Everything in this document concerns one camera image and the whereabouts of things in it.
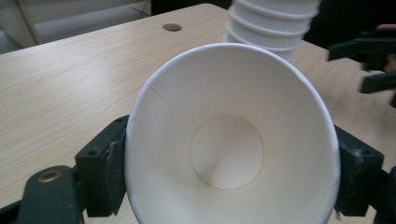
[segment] stacked paper cups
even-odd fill
[[[267,49],[291,61],[319,0],[234,0],[225,42]]]

